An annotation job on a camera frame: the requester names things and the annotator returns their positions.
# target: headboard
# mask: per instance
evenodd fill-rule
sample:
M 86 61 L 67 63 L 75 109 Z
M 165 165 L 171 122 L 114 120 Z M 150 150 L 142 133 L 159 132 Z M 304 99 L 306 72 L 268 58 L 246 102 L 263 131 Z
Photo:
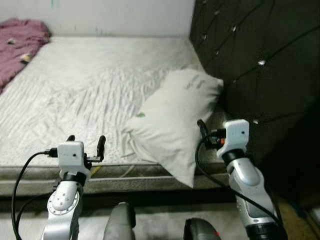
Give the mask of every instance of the headboard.
M 195 2 L 190 40 L 205 71 L 224 80 L 224 109 L 250 122 L 258 165 L 274 164 L 269 156 L 319 98 L 319 28 L 319 0 Z

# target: wrinkled sheet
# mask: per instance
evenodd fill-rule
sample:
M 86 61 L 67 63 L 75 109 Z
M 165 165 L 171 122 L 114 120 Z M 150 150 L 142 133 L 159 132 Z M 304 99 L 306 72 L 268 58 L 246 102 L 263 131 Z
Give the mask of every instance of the wrinkled sheet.
M 25 66 L 22 55 L 33 58 L 49 42 L 46 25 L 38 20 L 9 19 L 0 23 L 0 93 Z
M 141 162 L 120 158 L 121 130 L 169 71 L 185 68 L 202 70 L 187 38 L 52 37 L 0 94 L 0 171 L 71 134 L 89 156 L 105 135 L 101 165 Z M 58 161 L 39 156 L 31 165 Z

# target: pillowcase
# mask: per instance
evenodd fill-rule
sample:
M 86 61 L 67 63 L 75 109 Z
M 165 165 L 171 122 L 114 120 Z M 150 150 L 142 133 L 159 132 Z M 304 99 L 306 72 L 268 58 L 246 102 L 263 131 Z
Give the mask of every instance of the pillowcase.
M 121 154 L 136 153 L 161 164 L 181 183 L 193 188 L 195 152 L 201 133 L 223 90 L 223 81 L 193 69 L 170 72 L 121 132 Z

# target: mattress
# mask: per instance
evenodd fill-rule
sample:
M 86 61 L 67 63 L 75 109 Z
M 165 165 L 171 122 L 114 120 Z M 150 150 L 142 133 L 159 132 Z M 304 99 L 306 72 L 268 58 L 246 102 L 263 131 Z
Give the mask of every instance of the mattress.
M 105 157 L 93 181 L 171 178 L 157 164 L 121 157 L 118 146 L 126 121 L 168 72 L 185 68 L 203 71 L 187 38 L 52 37 L 0 94 L 0 194 L 11 192 L 32 154 L 57 147 L 69 135 L 84 143 L 88 156 L 105 135 Z M 215 122 L 221 122 L 223 111 L 217 115 Z M 222 166 L 215 154 L 206 159 Z M 56 158 L 38 156 L 29 166 L 22 184 L 31 188 L 58 176 Z

